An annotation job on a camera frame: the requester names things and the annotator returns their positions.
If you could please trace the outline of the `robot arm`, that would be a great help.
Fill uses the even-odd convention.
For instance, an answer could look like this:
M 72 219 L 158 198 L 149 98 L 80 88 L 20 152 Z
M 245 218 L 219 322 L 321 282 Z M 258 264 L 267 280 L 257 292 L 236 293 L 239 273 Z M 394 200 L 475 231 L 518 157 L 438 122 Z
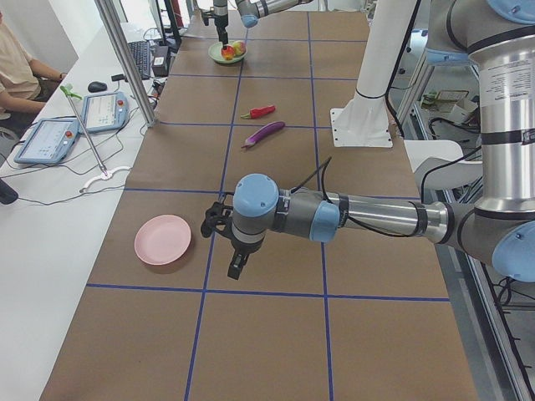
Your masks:
M 236 7 L 243 26 L 252 28 L 257 25 L 260 18 L 307 3 L 309 3 L 308 0 L 239 0 L 236 1 Z M 218 40 L 224 48 L 229 45 L 227 34 L 229 12 L 227 4 L 227 0 L 213 0 L 211 8 L 201 10 L 201 19 L 205 26 L 209 25 L 211 19 L 214 21 Z
M 481 180 L 473 204 L 380 200 L 277 186 L 244 176 L 232 204 L 217 201 L 201 225 L 232 244 L 228 274 L 239 278 L 267 231 L 327 242 L 343 227 L 386 236 L 423 236 L 455 247 L 521 282 L 534 279 L 534 4 L 531 1 L 434 1 L 427 58 L 473 62 L 479 75 L 481 159 L 414 160 L 421 188 L 450 189 Z

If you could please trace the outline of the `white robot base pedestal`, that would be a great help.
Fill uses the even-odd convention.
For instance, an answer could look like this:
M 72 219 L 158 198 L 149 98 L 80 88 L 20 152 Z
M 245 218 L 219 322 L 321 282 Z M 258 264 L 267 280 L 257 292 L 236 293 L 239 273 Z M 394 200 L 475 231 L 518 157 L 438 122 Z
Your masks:
M 376 3 L 354 97 L 342 109 L 330 110 L 334 146 L 393 146 L 387 92 L 417 9 L 416 1 L 379 0 Z

